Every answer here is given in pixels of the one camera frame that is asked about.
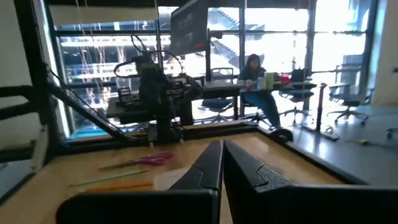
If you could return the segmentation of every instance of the scissors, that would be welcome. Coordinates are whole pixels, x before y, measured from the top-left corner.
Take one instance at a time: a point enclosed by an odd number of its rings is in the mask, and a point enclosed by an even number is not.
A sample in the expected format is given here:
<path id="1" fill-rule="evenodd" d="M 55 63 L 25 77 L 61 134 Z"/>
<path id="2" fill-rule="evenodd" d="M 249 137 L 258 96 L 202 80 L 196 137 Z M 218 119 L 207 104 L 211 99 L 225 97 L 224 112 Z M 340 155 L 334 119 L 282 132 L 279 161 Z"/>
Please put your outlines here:
<path id="1" fill-rule="evenodd" d="M 131 160 L 122 162 L 119 164 L 114 164 L 106 167 L 99 168 L 100 170 L 108 170 L 108 169 L 117 169 L 127 166 L 134 166 L 137 164 L 143 165 L 151 165 L 151 166 L 162 166 L 167 162 L 167 159 L 170 159 L 175 155 L 174 152 L 159 152 L 149 156 L 143 156 L 137 160 Z"/>

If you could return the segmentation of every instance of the blue jeans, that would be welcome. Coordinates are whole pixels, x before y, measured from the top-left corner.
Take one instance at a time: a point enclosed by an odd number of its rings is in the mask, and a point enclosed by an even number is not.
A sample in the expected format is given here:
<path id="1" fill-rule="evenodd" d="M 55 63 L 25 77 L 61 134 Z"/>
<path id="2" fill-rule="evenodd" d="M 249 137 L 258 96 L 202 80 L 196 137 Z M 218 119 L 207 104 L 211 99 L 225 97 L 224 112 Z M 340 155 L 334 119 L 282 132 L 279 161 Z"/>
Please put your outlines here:
<path id="1" fill-rule="evenodd" d="M 271 92 L 269 91 L 254 91 L 245 92 L 244 99 L 262 110 L 271 125 L 274 127 L 280 126 L 280 118 L 276 102 Z"/>

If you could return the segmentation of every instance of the monitor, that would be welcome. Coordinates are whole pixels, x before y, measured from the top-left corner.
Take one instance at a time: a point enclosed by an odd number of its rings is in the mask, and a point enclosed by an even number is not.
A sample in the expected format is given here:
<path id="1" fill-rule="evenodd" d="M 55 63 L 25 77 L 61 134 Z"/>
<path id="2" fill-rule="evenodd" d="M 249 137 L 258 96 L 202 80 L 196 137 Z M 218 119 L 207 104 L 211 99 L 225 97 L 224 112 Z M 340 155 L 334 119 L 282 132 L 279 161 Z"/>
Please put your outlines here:
<path id="1" fill-rule="evenodd" d="M 206 50 L 209 0 L 191 0 L 171 14 L 170 52 L 186 55 Z"/>

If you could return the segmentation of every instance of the green pencil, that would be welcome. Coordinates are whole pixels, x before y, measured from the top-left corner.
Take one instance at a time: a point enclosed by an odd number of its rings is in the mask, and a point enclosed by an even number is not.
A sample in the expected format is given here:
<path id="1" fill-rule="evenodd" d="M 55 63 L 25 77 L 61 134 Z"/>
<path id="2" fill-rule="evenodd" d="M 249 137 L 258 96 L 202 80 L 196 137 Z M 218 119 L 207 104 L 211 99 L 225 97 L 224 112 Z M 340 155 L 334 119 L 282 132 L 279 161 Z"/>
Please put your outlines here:
<path id="1" fill-rule="evenodd" d="M 116 179 L 116 178 L 120 178 L 120 177 L 126 177 L 129 175 L 135 175 L 135 174 L 140 174 L 143 172 L 147 172 L 148 170 L 134 170 L 134 171 L 130 171 L 130 172 L 124 172 L 122 174 L 118 174 L 118 175 L 112 175 L 109 177 L 104 177 L 104 178 L 100 178 L 100 179 L 94 179 L 94 180 L 86 180 L 83 182 L 80 182 L 78 184 L 71 184 L 71 187 L 78 187 L 78 186 L 82 186 L 82 185 L 86 185 L 86 184 L 94 184 L 94 183 L 98 183 L 98 182 L 102 182 L 102 181 L 107 181 L 107 180 L 112 180 L 112 179 Z"/>

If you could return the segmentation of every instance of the desk surface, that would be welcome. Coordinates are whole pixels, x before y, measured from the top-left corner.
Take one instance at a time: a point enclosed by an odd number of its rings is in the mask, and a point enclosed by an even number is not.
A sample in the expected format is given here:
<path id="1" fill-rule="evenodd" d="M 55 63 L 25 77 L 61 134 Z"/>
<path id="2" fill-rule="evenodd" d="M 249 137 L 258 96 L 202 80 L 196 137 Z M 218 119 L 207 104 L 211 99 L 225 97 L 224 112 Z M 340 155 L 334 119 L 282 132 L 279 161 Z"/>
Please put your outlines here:
<path id="1" fill-rule="evenodd" d="M 33 177 L 0 208 L 1 223 L 54 224 L 58 206 L 77 192 L 92 187 L 106 187 L 115 184 L 132 184 L 152 181 L 156 175 L 166 171 L 190 167 L 207 145 L 215 139 L 232 139 L 253 156 L 267 164 L 274 171 L 298 184 L 341 184 L 341 182 L 319 168 L 309 164 L 293 152 L 272 142 L 258 133 L 239 134 L 220 138 L 187 141 L 168 146 L 135 147 L 120 150 L 92 152 L 58 157 L 42 172 Z M 154 151 L 173 151 L 177 155 L 163 167 L 148 167 L 149 172 L 109 180 L 82 187 L 69 187 L 86 179 L 100 178 L 126 172 L 137 167 L 127 167 L 107 172 L 98 168 L 115 162 L 137 159 Z M 221 222 L 232 223 L 228 199 L 222 191 Z"/>

